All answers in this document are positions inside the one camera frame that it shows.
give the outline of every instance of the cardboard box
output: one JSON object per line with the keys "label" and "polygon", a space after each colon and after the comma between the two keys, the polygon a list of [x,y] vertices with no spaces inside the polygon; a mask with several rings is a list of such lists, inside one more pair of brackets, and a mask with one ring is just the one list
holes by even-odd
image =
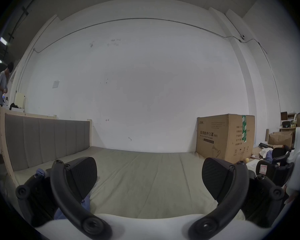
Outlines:
{"label": "cardboard box", "polygon": [[268,144],[269,145],[287,145],[291,148],[292,146],[292,131],[280,131],[269,134]]}
{"label": "cardboard box", "polygon": [[253,115],[199,117],[196,152],[204,158],[220,158],[236,163],[251,156],[254,130]]}

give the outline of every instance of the label sticker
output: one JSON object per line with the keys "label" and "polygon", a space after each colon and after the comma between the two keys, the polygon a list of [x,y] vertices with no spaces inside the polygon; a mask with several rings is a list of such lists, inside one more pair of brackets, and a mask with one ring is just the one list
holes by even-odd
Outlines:
{"label": "label sticker", "polygon": [[247,142],[247,117],[242,116],[242,140]]}
{"label": "label sticker", "polygon": [[264,164],[262,164],[262,165],[260,165],[260,170],[259,170],[259,173],[260,174],[263,174],[263,175],[266,175],[266,173],[267,173],[267,165],[264,165]]}

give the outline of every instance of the open cardboard box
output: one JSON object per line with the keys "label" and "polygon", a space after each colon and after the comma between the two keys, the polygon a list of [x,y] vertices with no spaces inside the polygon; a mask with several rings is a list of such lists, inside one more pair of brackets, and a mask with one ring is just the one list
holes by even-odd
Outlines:
{"label": "open cardboard box", "polygon": [[280,131],[269,134],[268,145],[287,145],[292,146],[292,131]]}

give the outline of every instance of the screw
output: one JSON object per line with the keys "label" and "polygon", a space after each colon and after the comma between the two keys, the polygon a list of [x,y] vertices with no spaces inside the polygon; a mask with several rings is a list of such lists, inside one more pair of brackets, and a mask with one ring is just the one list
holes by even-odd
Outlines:
{"label": "screw", "polygon": [[280,191],[278,189],[276,189],[276,190],[273,191],[273,194],[275,196],[279,196],[280,195]]}
{"label": "screw", "polygon": [[24,188],[19,189],[19,194],[24,195],[26,193],[26,190]]}

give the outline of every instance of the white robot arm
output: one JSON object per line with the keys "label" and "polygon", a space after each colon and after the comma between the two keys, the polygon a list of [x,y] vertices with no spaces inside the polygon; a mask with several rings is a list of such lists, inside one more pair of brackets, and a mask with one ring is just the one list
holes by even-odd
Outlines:
{"label": "white robot arm", "polygon": [[294,152],[291,152],[287,159],[287,163],[294,163],[292,174],[286,183],[286,193],[288,195],[300,191],[300,127],[296,128],[294,147]]}

